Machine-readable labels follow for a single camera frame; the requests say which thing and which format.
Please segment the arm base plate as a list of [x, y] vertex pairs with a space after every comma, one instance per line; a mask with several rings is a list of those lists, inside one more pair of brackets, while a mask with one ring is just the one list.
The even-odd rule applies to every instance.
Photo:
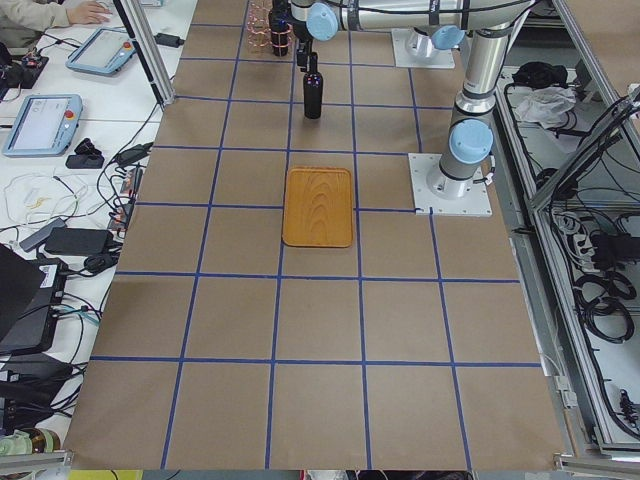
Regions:
[[452, 180], [440, 169], [440, 154], [409, 153], [416, 215], [491, 217], [485, 175], [478, 166], [472, 178]]
[[395, 66], [449, 70], [455, 67], [451, 50], [438, 50], [428, 35], [415, 29], [392, 29]]

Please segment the operator hand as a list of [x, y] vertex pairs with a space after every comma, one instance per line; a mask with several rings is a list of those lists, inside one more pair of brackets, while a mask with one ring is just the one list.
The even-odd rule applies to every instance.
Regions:
[[66, 9], [71, 25], [99, 25], [111, 20], [112, 13], [97, 1], [82, 1], [78, 5]]

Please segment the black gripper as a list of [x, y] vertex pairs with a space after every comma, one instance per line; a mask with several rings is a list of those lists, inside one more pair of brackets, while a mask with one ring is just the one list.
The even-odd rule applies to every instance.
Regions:
[[313, 37], [309, 33], [305, 22], [295, 20], [292, 23], [292, 28], [297, 40], [296, 65], [301, 70], [310, 70], [313, 53]]

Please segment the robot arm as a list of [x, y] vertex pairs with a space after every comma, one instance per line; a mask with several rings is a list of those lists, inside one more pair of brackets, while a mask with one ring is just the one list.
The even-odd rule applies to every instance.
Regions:
[[490, 154], [493, 133], [488, 115], [495, 87], [510, 48], [514, 27], [532, 9], [532, 1], [279, 1], [300, 41], [298, 58], [312, 54], [312, 42], [328, 41], [337, 31], [414, 28], [435, 49], [458, 45], [473, 33], [464, 82], [457, 93], [446, 150], [426, 182], [447, 199], [466, 195], [480, 163]]

